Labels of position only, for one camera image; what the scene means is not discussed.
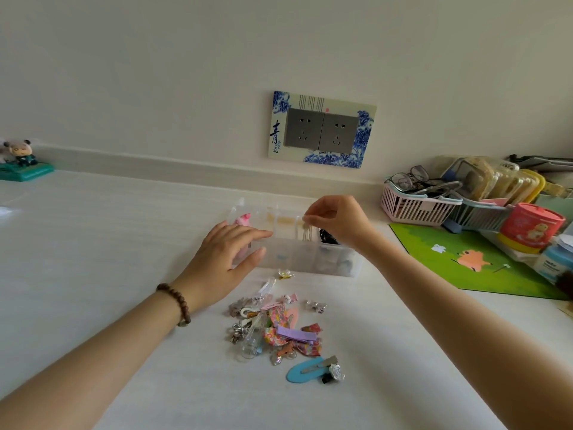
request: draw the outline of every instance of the wall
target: wall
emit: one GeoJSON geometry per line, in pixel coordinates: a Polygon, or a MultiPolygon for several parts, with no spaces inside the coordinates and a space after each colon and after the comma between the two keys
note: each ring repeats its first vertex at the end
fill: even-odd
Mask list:
{"type": "Polygon", "coordinates": [[[376,181],[573,155],[573,0],[2,0],[0,136],[376,181]],[[378,105],[360,170],[267,158],[272,90],[378,105]]]}

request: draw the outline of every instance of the red container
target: red container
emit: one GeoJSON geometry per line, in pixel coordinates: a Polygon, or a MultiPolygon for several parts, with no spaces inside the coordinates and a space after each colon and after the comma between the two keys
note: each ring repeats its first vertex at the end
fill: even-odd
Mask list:
{"type": "Polygon", "coordinates": [[[547,208],[518,203],[497,238],[509,247],[526,253],[539,253],[561,228],[565,217],[547,208]]]}

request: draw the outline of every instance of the green base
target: green base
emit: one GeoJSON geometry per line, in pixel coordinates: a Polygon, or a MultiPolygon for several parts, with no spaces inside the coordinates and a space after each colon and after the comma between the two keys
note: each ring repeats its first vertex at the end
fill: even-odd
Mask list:
{"type": "Polygon", "coordinates": [[[54,172],[54,166],[47,163],[38,163],[27,167],[20,167],[14,163],[5,163],[0,165],[0,180],[24,182],[39,178],[50,172],[54,172]]]}
{"type": "Polygon", "coordinates": [[[532,268],[510,259],[478,232],[452,234],[442,228],[396,223],[390,228],[412,257],[458,288],[568,300],[532,268]],[[440,249],[442,253],[432,250],[434,245],[443,246],[444,249],[440,249]],[[464,256],[468,251],[472,255],[464,256]]]}

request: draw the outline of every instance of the outlet cover sticker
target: outlet cover sticker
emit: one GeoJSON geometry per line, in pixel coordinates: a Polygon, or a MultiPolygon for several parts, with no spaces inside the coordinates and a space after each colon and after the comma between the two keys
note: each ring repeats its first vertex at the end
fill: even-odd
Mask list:
{"type": "Polygon", "coordinates": [[[273,109],[270,114],[269,158],[358,169],[362,166],[375,114],[375,105],[331,100],[276,90],[273,94],[273,109]],[[357,117],[358,129],[354,137],[352,153],[312,151],[284,146],[283,136],[287,124],[286,114],[289,108],[357,117]]]}

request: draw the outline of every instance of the brown wooden bead bracelet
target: brown wooden bead bracelet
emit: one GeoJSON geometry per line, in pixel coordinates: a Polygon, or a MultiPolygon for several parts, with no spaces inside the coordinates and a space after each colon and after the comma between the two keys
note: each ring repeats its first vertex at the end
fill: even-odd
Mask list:
{"type": "Polygon", "coordinates": [[[157,285],[157,289],[155,291],[165,291],[173,296],[179,306],[181,306],[181,315],[182,320],[177,324],[180,327],[185,327],[191,323],[191,313],[189,312],[189,306],[187,306],[187,302],[185,302],[185,297],[181,295],[179,291],[176,289],[171,288],[167,284],[159,284],[157,285]]]}

